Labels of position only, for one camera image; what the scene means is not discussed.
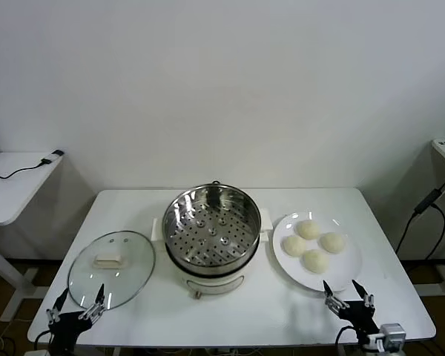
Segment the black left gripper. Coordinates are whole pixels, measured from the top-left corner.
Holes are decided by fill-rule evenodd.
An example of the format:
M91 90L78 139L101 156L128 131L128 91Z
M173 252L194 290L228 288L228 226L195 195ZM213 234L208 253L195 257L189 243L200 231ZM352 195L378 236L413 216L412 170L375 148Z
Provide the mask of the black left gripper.
M52 340L48 346L50 355L74 355L80 334L91 329L106 310L104 284L100 286L94 303L84 312L75 311L60 314L67 294L68 288L56 299L53 307L46 310L48 328L52 334Z

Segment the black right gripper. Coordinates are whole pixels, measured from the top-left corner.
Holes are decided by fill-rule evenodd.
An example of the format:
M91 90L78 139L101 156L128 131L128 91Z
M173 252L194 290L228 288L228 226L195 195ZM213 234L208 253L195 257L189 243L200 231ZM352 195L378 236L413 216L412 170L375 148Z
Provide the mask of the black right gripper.
M375 313L374 295L369 294L356 280L352 280L362 301L343 301L336 297L328 283L323 281L325 305L331 312L338 312L341 320L347 320L354 327L358 343L368 343L368 336L377 334L379 328L373 320Z

